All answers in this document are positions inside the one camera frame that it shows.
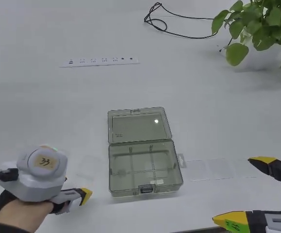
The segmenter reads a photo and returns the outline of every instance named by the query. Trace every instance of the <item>power strip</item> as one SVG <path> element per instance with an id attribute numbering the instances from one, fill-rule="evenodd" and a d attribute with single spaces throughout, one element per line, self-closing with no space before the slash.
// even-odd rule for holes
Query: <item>power strip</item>
<path id="1" fill-rule="evenodd" d="M 80 58 L 65 61 L 60 67 L 92 67 L 138 64 L 137 57 L 104 57 L 104 58 Z"/>

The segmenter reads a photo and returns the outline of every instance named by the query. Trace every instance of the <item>number sticker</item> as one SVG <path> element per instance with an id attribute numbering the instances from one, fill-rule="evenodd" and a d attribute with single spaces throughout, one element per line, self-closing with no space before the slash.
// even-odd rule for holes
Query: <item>number sticker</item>
<path id="1" fill-rule="evenodd" d="M 250 233 L 249 226 L 226 219 L 226 229 L 235 233 Z"/>
<path id="2" fill-rule="evenodd" d="M 34 161 L 34 166 L 45 168 L 48 170 L 55 169 L 57 164 L 57 159 L 40 154 L 37 156 L 36 160 Z"/>

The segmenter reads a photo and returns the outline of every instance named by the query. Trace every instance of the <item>black sleeve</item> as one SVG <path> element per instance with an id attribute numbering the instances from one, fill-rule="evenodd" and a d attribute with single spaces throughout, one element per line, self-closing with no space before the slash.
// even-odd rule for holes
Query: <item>black sleeve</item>
<path id="1" fill-rule="evenodd" d="M 13 201 L 13 200 L 16 200 L 17 197 L 15 197 L 12 193 L 8 192 L 7 190 L 4 190 L 1 194 L 0 194 L 0 210 L 6 205 L 8 204 L 9 202 Z M 54 204 L 54 207 L 53 207 L 53 210 L 50 214 L 54 214 L 54 213 L 57 213 L 57 212 L 60 212 L 65 203 L 61 203 L 61 204 Z"/>
<path id="2" fill-rule="evenodd" d="M 20 228 L 4 225 L 0 223 L 0 233 L 29 233 Z"/>

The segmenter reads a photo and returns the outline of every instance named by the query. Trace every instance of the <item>potted plant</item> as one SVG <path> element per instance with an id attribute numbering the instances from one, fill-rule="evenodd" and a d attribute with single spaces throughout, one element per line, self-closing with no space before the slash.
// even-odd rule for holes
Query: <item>potted plant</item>
<path id="1" fill-rule="evenodd" d="M 212 33 L 224 24 L 229 26 L 231 40 L 226 46 L 226 59 L 232 66 L 239 65 L 251 49 L 264 51 L 281 46 L 281 0 L 250 0 L 243 5 L 238 0 L 229 10 L 221 11 L 212 22 Z"/>

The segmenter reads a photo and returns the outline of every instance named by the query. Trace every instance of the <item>white pot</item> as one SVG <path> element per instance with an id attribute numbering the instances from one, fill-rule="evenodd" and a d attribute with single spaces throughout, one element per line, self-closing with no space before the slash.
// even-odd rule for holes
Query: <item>white pot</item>
<path id="1" fill-rule="evenodd" d="M 257 71 L 278 69 L 281 67 L 281 45 L 274 44 L 264 51 L 257 51 L 254 48 L 251 39 L 246 41 L 245 45 L 249 48 L 249 53 L 238 66 L 234 67 L 235 70 Z M 224 57 L 226 56 L 225 47 L 221 49 L 220 53 Z"/>

